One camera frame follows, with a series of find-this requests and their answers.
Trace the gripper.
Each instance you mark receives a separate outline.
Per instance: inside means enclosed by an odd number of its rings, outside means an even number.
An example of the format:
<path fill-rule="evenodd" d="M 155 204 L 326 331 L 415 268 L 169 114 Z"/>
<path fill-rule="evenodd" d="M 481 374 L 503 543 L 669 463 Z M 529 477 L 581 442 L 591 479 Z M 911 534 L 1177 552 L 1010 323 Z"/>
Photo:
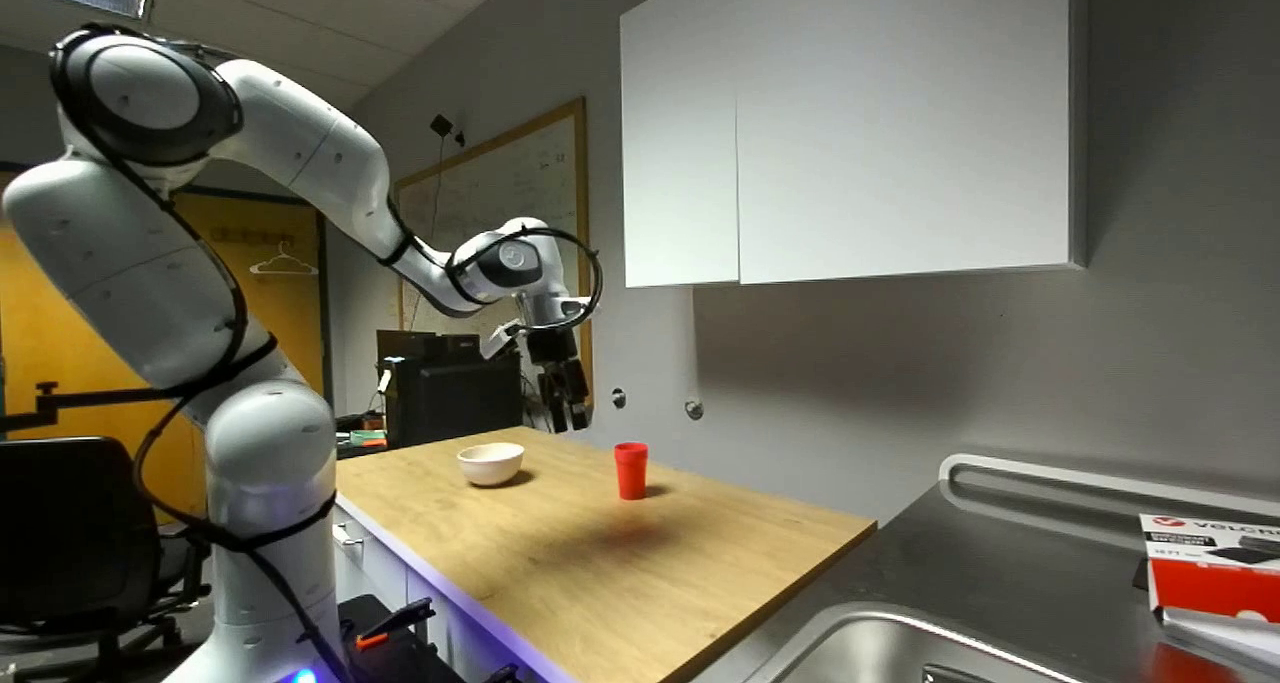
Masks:
<path fill-rule="evenodd" d="M 590 390 L 575 333 L 570 329 L 529 333 L 526 347 L 531 365 L 539 370 L 538 384 L 548 431 L 554 434 L 567 431 L 564 399 L 570 413 L 570 427 L 573 431 L 586 428 L 590 425 Z"/>

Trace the black jointed mount arm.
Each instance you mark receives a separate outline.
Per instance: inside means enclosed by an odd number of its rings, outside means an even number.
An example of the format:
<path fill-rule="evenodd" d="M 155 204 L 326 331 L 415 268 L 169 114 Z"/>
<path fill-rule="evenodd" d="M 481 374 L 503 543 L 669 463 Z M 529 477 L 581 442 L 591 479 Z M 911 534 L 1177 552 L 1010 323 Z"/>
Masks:
<path fill-rule="evenodd" d="M 56 425 L 60 411 L 78 408 L 104 408 L 104 405 L 125 405 L 133 402 L 157 402 L 182 399 L 188 393 L 196 391 L 195 382 L 178 384 L 178 386 L 164 388 L 137 388 L 137 390 L 108 390 L 108 391 L 81 391 L 58 393 L 58 382 L 37 382 L 38 395 L 35 399 L 35 411 L 24 411 L 17 414 L 0 414 L 0 434 L 27 431 L 27 428 L 46 427 Z"/>

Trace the red cup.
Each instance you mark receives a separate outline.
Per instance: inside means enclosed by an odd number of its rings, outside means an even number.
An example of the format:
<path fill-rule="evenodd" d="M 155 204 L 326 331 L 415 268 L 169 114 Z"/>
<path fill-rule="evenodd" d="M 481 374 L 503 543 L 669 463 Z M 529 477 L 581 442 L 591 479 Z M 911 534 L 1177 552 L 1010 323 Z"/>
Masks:
<path fill-rule="evenodd" d="M 645 499 L 649 446 L 645 443 L 617 443 L 613 454 L 620 499 L 623 501 Z"/>

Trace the white bowl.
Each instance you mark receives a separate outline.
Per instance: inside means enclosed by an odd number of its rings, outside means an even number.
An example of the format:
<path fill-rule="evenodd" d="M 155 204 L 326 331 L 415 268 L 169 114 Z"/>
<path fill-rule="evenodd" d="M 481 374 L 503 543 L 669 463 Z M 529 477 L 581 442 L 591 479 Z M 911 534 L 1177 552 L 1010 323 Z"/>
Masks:
<path fill-rule="evenodd" d="M 467 483 L 497 487 L 509 483 L 522 469 L 525 446 L 518 443 L 479 443 L 458 451 L 456 460 Z"/>

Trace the black computer case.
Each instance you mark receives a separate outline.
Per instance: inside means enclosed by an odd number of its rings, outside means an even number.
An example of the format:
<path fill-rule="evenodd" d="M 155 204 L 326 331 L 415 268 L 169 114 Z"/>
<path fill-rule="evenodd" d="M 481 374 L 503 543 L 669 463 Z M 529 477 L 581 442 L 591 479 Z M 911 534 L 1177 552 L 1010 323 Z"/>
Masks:
<path fill-rule="evenodd" d="M 522 372 L 516 352 L 485 359 L 476 335 L 401 329 L 376 333 L 387 443 L 407 449 L 524 425 Z"/>

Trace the wood framed whiteboard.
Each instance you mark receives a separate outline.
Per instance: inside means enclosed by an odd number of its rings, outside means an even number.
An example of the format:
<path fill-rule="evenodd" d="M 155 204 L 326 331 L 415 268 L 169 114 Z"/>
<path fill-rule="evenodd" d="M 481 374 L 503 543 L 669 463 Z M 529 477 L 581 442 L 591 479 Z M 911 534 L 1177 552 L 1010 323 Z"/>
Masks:
<path fill-rule="evenodd" d="M 466 147 L 444 162 L 396 183 L 396 203 L 421 240 L 453 253 L 485 229 L 512 217 L 538 217 L 549 226 L 589 240 L 586 100 L 573 98 L 549 113 Z M 572 295 L 591 292 L 591 267 L 577 246 L 558 240 L 564 281 Z M 401 329 L 424 333 L 472 333 L 486 338 L 520 313 L 506 299 L 468 318 L 449 318 L 425 303 L 407 281 L 399 283 Z"/>

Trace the white drawer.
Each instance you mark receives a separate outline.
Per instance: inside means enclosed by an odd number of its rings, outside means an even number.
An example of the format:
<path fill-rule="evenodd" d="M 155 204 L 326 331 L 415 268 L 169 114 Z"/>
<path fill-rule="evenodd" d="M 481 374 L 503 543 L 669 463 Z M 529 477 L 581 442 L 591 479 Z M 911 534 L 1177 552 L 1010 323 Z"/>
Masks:
<path fill-rule="evenodd" d="M 332 540 L 335 599 L 344 602 L 362 595 L 375 596 L 385 609 L 396 610 L 408 602 L 406 567 L 365 524 L 342 506 L 334 506 L 333 524 L 348 522 L 348 531 L 364 537 L 364 547 L 348 550 Z"/>

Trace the black and orange clamp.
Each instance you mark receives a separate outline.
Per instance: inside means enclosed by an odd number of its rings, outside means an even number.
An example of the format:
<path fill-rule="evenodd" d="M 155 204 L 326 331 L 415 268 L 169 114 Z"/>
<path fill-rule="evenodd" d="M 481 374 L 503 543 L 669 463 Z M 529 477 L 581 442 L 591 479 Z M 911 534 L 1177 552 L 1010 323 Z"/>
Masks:
<path fill-rule="evenodd" d="M 372 595 L 339 605 L 343 637 L 353 652 L 369 651 L 403 638 L 436 615 L 431 597 L 413 600 L 396 610 L 385 609 Z"/>

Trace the narrow white cabinet door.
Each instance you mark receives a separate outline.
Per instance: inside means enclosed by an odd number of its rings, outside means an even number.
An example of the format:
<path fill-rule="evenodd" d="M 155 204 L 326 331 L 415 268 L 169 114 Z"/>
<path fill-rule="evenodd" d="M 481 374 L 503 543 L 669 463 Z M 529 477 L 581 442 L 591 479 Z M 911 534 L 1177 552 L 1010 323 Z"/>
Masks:
<path fill-rule="evenodd" d="M 728 0 L 646 0 L 620 18 L 627 287 L 739 278 Z"/>

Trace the orange door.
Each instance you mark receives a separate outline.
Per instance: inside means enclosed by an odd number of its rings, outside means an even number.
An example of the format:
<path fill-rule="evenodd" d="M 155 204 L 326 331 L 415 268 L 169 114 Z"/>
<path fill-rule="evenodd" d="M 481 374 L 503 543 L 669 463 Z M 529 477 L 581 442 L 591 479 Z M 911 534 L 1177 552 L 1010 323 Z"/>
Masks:
<path fill-rule="evenodd" d="M 319 219 L 312 208 L 187 188 L 177 197 L 183 217 L 236 274 L 248 308 L 316 391 L 325 390 L 321 278 L 252 276 L 280 240 L 307 263 L 320 263 Z M 142 379 L 101 340 L 56 292 L 0 214 L 0 414 L 35 409 L 37 382 L 60 391 L 128 390 Z M 173 420 L 145 466 L 151 491 L 200 515 L 205 509 L 204 437 L 183 417 Z"/>

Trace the white coat hanger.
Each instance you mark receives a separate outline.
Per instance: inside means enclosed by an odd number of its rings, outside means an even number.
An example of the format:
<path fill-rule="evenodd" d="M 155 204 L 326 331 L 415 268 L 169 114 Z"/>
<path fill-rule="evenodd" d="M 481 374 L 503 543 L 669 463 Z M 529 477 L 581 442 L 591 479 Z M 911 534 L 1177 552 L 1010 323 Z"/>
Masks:
<path fill-rule="evenodd" d="M 274 255 L 261 260 L 261 262 L 252 263 L 250 267 L 252 276 L 317 278 L 320 269 L 316 269 L 315 265 L 307 263 L 306 260 L 292 253 L 289 240 L 280 240 Z"/>

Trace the steel sink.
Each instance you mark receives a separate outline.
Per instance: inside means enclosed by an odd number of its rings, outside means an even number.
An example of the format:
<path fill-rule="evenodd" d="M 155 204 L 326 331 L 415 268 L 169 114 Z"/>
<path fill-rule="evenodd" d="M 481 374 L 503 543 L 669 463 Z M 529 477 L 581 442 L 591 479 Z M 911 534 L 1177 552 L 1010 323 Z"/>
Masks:
<path fill-rule="evenodd" d="M 744 683 L 1092 683 L 892 604 L 820 610 Z"/>

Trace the wide white cabinet door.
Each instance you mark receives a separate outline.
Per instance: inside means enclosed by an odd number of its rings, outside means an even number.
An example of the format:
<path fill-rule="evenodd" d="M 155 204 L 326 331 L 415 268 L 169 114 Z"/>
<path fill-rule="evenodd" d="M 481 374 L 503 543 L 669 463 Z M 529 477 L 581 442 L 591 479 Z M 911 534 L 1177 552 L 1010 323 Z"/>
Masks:
<path fill-rule="evenodd" d="M 739 279 L 1082 263 L 1078 0 L 735 0 Z"/>

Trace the black office chair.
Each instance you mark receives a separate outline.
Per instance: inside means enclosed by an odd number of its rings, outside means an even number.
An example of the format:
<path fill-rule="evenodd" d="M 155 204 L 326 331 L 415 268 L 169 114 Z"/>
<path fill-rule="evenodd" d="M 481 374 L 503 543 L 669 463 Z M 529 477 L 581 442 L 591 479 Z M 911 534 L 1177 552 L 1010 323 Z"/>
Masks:
<path fill-rule="evenodd" d="M 131 683 L 196 646 L 210 550 L 166 531 L 114 437 L 0 443 L 0 683 Z"/>

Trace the red and white box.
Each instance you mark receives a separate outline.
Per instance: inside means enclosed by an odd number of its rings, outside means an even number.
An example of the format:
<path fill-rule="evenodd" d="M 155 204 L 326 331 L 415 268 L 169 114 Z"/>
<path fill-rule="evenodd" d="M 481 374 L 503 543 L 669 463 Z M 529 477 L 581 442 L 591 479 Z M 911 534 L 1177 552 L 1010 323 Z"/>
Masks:
<path fill-rule="evenodd" d="M 1280 670 L 1280 523 L 1139 515 L 1149 606 L 1161 627 Z"/>

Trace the white wall cabinet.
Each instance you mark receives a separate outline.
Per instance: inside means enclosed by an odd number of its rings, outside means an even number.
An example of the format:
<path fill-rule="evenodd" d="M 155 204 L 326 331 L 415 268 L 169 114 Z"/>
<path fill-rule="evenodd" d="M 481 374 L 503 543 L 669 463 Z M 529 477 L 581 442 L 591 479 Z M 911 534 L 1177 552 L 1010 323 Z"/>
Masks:
<path fill-rule="evenodd" d="M 627 287 L 1082 269 L 1087 0 L 645 0 Z"/>

